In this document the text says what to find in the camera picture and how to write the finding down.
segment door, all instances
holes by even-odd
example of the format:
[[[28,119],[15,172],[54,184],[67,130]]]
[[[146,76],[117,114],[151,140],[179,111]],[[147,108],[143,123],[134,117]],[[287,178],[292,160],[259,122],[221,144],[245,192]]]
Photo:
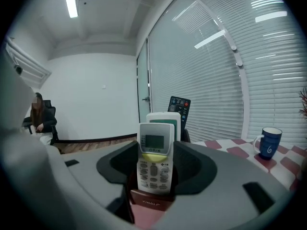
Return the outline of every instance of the door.
[[[149,76],[147,69],[147,41],[144,43],[137,59],[139,118],[141,123],[146,122],[150,113]]]

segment red and white tablecloth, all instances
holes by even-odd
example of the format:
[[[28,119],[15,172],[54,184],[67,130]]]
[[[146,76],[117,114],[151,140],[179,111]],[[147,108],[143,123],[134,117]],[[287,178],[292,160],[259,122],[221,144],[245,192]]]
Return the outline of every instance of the red and white tablecloth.
[[[304,149],[283,142],[280,143],[271,160],[260,158],[253,149],[252,140],[250,139],[210,140],[194,142],[194,144],[229,152],[247,159],[265,172],[273,175],[290,191],[296,189],[297,183],[301,179],[301,165],[303,159],[307,156],[307,151]]]

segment mug rim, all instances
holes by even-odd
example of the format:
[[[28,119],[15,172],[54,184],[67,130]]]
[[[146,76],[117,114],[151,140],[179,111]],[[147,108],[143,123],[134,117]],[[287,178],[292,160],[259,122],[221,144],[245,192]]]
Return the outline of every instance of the mug rim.
[[[273,134],[273,133],[271,133],[271,132],[269,132],[269,131],[264,130],[265,128],[277,129],[277,130],[280,131],[280,134]],[[263,130],[264,132],[267,132],[267,133],[272,134],[272,135],[281,135],[281,134],[283,133],[283,131],[282,131],[281,129],[278,129],[278,128],[275,128],[275,127],[264,127],[264,128],[262,128],[262,130]]]

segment seated person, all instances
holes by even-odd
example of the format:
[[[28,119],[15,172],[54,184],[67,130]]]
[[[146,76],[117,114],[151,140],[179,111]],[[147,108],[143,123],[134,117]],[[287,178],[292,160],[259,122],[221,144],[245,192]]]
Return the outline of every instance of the seated person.
[[[57,120],[44,107],[43,97],[40,93],[36,93],[36,98],[32,102],[31,115],[26,117],[24,122],[32,123],[31,130],[33,135],[36,135],[44,145],[50,145],[53,138],[51,126],[57,124]]]

